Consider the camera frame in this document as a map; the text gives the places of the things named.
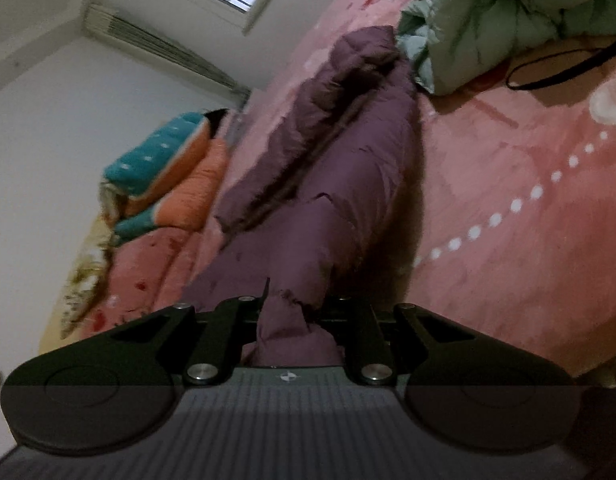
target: pink bedsheet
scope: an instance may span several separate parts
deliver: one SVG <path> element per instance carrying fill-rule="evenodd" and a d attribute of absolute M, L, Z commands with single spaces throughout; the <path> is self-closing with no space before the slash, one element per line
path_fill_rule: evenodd
<path fill-rule="evenodd" d="M 405 2 L 332 3 L 258 97 L 224 189 L 263 152 L 334 41 L 395 25 Z M 607 40 L 553 44 L 530 58 L 591 43 Z M 550 66 L 520 77 L 540 78 Z M 419 304 L 577 375 L 616 354 L 616 60 L 536 92 L 492 88 L 506 69 L 452 96 L 421 97 L 423 183 L 358 283 L 380 307 Z M 599 89 L 608 80 L 612 87 Z M 208 230 L 218 248 L 217 225 Z"/>

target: pillow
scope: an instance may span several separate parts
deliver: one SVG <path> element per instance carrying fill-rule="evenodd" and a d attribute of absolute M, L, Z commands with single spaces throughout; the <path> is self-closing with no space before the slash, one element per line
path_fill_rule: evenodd
<path fill-rule="evenodd" d="M 157 227 L 199 231 L 208 218 L 228 159 L 225 141 L 210 140 L 205 158 L 178 186 L 145 211 L 117 223 L 115 243 L 133 240 Z"/>
<path fill-rule="evenodd" d="M 211 136 L 203 114 L 183 114 L 108 166 L 99 186 L 107 224 L 137 215 L 181 182 L 204 157 Z"/>

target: black strap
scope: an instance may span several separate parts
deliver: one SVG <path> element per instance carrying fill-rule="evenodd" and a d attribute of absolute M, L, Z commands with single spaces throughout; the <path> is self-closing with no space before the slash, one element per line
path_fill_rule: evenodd
<path fill-rule="evenodd" d="M 565 83 L 566 81 L 570 81 L 575 77 L 579 77 L 581 74 L 588 72 L 593 68 L 597 68 L 601 66 L 603 63 L 611 60 L 616 56 L 616 41 L 611 44 L 609 47 L 599 49 L 599 51 L 594 54 L 594 56 L 582 61 L 578 65 L 571 66 L 570 68 L 565 69 L 563 72 L 559 72 L 558 74 L 551 75 L 550 77 L 540 79 L 538 81 L 534 81 L 532 83 L 527 83 L 525 85 L 512 85 L 510 84 L 510 79 L 514 75 L 515 72 L 526 67 L 531 64 L 535 64 L 539 61 L 543 61 L 546 59 L 550 59 L 552 57 L 563 56 L 564 54 L 570 54 L 571 52 L 580 52 L 582 49 L 576 50 L 568 50 L 567 52 L 559 52 L 558 54 L 552 54 L 551 56 L 542 57 L 540 59 L 536 59 L 534 61 L 524 63 L 515 67 L 512 72 L 508 74 L 508 77 L 505 79 L 505 85 L 510 90 L 538 90 L 539 88 L 547 88 L 548 86 L 559 85 L 561 83 Z"/>

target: dark red cloth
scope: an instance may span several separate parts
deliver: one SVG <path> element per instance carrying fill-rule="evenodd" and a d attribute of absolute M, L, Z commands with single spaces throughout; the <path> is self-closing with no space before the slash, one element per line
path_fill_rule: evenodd
<path fill-rule="evenodd" d="M 227 298 L 261 295 L 270 278 L 251 364 L 341 364 L 333 337 L 310 314 L 385 230 L 420 131 L 392 27 L 338 40 L 267 151 L 224 195 L 217 218 L 232 237 L 182 301 L 212 310 Z"/>

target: white dotted line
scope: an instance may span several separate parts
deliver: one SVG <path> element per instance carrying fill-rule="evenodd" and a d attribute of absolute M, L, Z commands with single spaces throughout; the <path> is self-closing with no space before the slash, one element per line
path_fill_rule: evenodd
<path fill-rule="evenodd" d="M 601 140 L 607 140 L 608 139 L 607 131 L 600 132 L 599 138 Z M 594 150 L 595 150 L 594 144 L 591 142 L 589 142 L 588 144 L 584 146 L 584 152 L 587 153 L 588 155 L 590 155 L 591 153 L 594 153 Z M 578 156 L 570 155 L 568 157 L 568 166 L 574 169 L 578 167 L 578 165 L 579 165 Z M 557 182 L 561 181 L 562 177 L 563 177 L 563 172 L 557 170 L 557 171 L 553 171 L 553 173 L 550 175 L 550 180 L 554 184 L 556 184 Z M 530 192 L 530 200 L 539 200 L 543 196 L 543 192 L 544 192 L 543 186 L 540 184 L 537 184 L 536 186 L 532 188 Z M 521 212 L 522 208 L 523 208 L 523 199 L 521 198 L 515 198 L 510 203 L 510 211 L 512 213 L 517 214 Z M 499 224 L 501 224 L 502 221 L 503 221 L 503 215 L 501 215 L 501 213 L 494 213 L 494 215 L 492 215 L 488 220 L 488 226 L 490 228 L 495 228 Z M 468 240 L 474 241 L 474 240 L 477 240 L 480 236 L 481 236 L 481 225 L 474 225 L 468 230 Z M 456 237 L 448 242 L 447 248 L 450 252 L 454 252 L 454 251 L 458 251 L 462 245 L 463 245 L 462 239 L 460 237 Z M 440 248 L 435 247 L 434 249 L 430 251 L 429 257 L 431 260 L 438 260 L 442 254 L 443 254 L 443 251 Z M 420 266 L 424 262 L 424 260 L 425 258 L 422 258 L 421 256 L 415 257 L 414 261 L 412 262 L 412 267 L 416 268 Z"/>

